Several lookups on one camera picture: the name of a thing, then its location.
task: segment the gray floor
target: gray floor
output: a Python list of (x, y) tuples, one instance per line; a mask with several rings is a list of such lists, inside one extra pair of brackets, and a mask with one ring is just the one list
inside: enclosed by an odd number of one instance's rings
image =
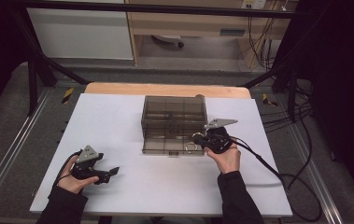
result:
[[(109, 61), (81, 60), (79, 67), (76, 67), (72, 61), (64, 61), (64, 63), (72, 66), (71, 70), (82, 77), (95, 81), (111, 82), (235, 86), (252, 80), (258, 75), (258, 73), (250, 73), (250, 69), (243, 65), (241, 58), (237, 61), (238, 48), (236, 42), (231, 39), (184, 38), (184, 49), (158, 42), (149, 36), (144, 39), (144, 42), (141, 64), (138, 66), (134, 66), (131, 62)], [(63, 136), (63, 130), (67, 125), (66, 121), (69, 120), (73, 112), (79, 94), (85, 89), (84, 86), (69, 82), (62, 75), (58, 77), (61, 80), (61, 85), (51, 90), (50, 98), (34, 129), (30, 132), (0, 187), (0, 217), (12, 218), (16, 220), (14, 223), (24, 223), (24, 220), (29, 223), (30, 219), (38, 217), (38, 214), (29, 212), (29, 207), (34, 199), (32, 194), (39, 187), (41, 179), (47, 171), (53, 153), (58, 146), (57, 142)], [(257, 100), (260, 113), (263, 114), (263, 122), (284, 118), (282, 113), (264, 115), (283, 110), (281, 106), (264, 104), (262, 102), (263, 93), (268, 94), (269, 100), (278, 103), (280, 103), (280, 99), (287, 97), (283, 93), (273, 95), (270, 89), (271, 84), (272, 79), (270, 78), (250, 90), (252, 97)], [(74, 86), (75, 90), (68, 104), (63, 105), (61, 101), (69, 86)], [(302, 82), (302, 86), (308, 87), (305, 82)], [(26, 66), (21, 66), (13, 73), (12, 79), (0, 99), (0, 162), (26, 119), (28, 100), (27, 69)], [(305, 99), (298, 97), (299, 103), (304, 101)], [(354, 223), (354, 182), (344, 164), (330, 160), (330, 151), (315, 117), (306, 117), (304, 122), (313, 140), (313, 161), (319, 168), (342, 219), (345, 223)], [(306, 139), (299, 122), (297, 128)], [(291, 129), (285, 127), (269, 132), (267, 136), (280, 173), (295, 174), (302, 166), (302, 161), (296, 150), (296, 145), (291, 140)], [(307, 183), (310, 182), (307, 174), (304, 174), (302, 178)], [(305, 217), (313, 217), (318, 211), (313, 197), (299, 183), (291, 189), (290, 202)], [(96, 220), (97, 217), (85, 217), (85, 219)], [(281, 221), (284, 223), (305, 223), (297, 216), (284, 217)], [(325, 216), (319, 220), (319, 223), (327, 222)]]

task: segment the aluminum rail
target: aluminum rail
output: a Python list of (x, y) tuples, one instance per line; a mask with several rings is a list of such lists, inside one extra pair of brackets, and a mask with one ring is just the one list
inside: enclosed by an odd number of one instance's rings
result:
[[(280, 102), (281, 109), (286, 110), (287, 103), (285, 102), (283, 97), (277, 96), (277, 100)], [(296, 144), (297, 151), (302, 159), (302, 162), (305, 162), (307, 160), (309, 150), (307, 145), (304, 143), (304, 138), (302, 137), (296, 124), (293, 123), (289, 125), (289, 129), (291, 134), (293, 135), (293, 140)], [(306, 171), (313, 186), (313, 189), (317, 193), (319, 201), (322, 205), (322, 211), (325, 217), (327, 218), (328, 223), (343, 224), (343, 219), (341, 218), (339, 211), (333, 202), (331, 193), (329, 192), (325, 181), (323, 180), (319, 172), (319, 168), (317, 168), (317, 165), (314, 163), (314, 161), (310, 161), (308, 163)]]
[(24, 124), (22, 125), (19, 133), (17, 134), (16, 138), (14, 139), (13, 143), (9, 147), (5, 157), (0, 162), (0, 187), (5, 180), (8, 171), (10, 170), (13, 162), (16, 160), (25, 140), (27, 139), (30, 131), (33, 129), (40, 113), (42, 112), (48, 97), (52, 91), (52, 88), (45, 88), (42, 91), (42, 94), (38, 100), (38, 107), (36, 111), (34, 111), (33, 115), (28, 117)]

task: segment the black sleeve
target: black sleeve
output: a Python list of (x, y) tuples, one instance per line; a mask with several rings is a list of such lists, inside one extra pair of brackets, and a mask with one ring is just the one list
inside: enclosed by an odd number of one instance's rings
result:
[(247, 192), (246, 184), (239, 171), (226, 175), (220, 174), (218, 185), (223, 200), (223, 223), (264, 223), (258, 207)]
[(55, 186), (36, 224), (78, 224), (87, 201), (88, 198), (82, 195)]

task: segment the metal bracket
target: metal bracket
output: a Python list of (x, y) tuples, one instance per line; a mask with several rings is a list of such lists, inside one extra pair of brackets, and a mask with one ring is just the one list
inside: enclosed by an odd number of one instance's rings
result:
[(83, 151), (80, 153), (76, 163), (89, 161), (89, 160), (92, 160), (92, 159), (96, 159), (98, 157), (99, 157), (98, 153), (96, 151), (94, 151), (94, 149), (90, 145), (87, 145), (83, 149)]
[(215, 128), (220, 128), (223, 126), (226, 126), (228, 124), (233, 124), (236, 123), (238, 120), (237, 119), (213, 119), (211, 122), (206, 124), (204, 127), (206, 129), (215, 129)]

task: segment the person's left hand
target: person's left hand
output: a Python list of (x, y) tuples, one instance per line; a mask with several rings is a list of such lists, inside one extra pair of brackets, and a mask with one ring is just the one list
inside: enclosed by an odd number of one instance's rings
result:
[(59, 176), (59, 177), (63, 177), (63, 176), (65, 177), (60, 179), (60, 181), (58, 182), (58, 187), (62, 189), (66, 189), (76, 194), (78, 194), (84, 187), (95, 183), (99, 179), (98, 176), (92, 176), (90, 178), (83, 179), (83, 180), (74, 178), (71, 175), (71, 169), (77, 159), (78, 156), (74, 156), (72, 157), (71, 160), (69, 160), (68, 164), (66, 164), (63, 171), (61, 172), (61, 175)]

